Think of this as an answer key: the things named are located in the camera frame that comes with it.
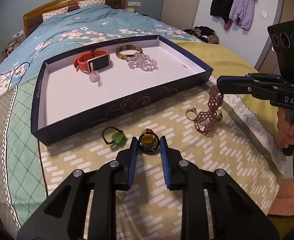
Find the amber bangle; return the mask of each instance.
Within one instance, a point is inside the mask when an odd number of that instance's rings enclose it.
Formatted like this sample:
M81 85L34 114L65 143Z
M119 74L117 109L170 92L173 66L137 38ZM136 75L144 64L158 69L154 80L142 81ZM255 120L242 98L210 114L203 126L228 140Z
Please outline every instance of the amber bangle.
M133 45L124 45L119 47L118 49L116 49L116 56L120 59L127 59L129 57L133 57L135 56L134 54L122 54L120 53L123 50L127 50L127 49L133 49L136 50L139 53L143 53L143 49L138 47L138 46L133 46Z

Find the pile of clothes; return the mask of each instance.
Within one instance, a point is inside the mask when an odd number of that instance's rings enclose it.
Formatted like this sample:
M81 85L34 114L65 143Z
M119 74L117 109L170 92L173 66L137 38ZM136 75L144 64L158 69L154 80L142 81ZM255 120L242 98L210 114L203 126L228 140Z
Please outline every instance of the pile of clothes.
M219 38L215 31L206 26L196 26L192 29L186 29L184 32L198 38L209 44L219 44Z

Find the human hand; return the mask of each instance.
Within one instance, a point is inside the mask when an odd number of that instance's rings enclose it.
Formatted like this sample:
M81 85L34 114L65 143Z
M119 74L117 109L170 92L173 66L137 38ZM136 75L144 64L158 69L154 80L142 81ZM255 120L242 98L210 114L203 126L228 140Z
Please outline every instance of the human hand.
M284 148L287 148L290 144L294 144L294 124L292 125L286 120L286 112L283 108L278 109L277 117L277 128L279 133L280 144Z

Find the box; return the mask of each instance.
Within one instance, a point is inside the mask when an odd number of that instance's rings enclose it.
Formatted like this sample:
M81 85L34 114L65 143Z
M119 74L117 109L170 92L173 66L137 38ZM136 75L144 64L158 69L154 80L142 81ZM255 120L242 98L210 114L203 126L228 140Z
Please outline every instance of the box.
M139 46L159 69L130 69L116 57L122 45ZM99 70L100 84L76 71L74 60L86 51L104 49L111 63ZM209 80L213 69L159 35L137 36L83 46L45 60L32 102L31 133L50 145L90 127L134 111Z

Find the bed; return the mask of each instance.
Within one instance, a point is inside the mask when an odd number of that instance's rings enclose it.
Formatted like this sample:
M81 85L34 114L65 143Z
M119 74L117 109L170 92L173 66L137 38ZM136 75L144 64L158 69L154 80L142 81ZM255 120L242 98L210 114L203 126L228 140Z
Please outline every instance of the bed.
M199 167L225 169L267 214L285 167L277 147L277 109L249 95L225 96L224 118L211 138L195 131L185 118L192 106L206 109L217 77L255 70L223 46L201 43L181 30L123 10L124 0L83 8L77 8L78 1L57 0L25 14L28 37L0 65L0 221L6 230L15 237L73 170L95 170L116 156L121 149L106 146L100 136L109 125L121 127L128 141L144 128L165 135L170 147ZM66 6L68 12L42 22L40 15ZM43 60L79 46L90 50L91 44L106 39L151 34L173 40L210 65L210 80L50 146L31 135L31 102ZM132 189L117 194L118 239L180 239L181 198L180 192L166 190L159 154L140 153Z

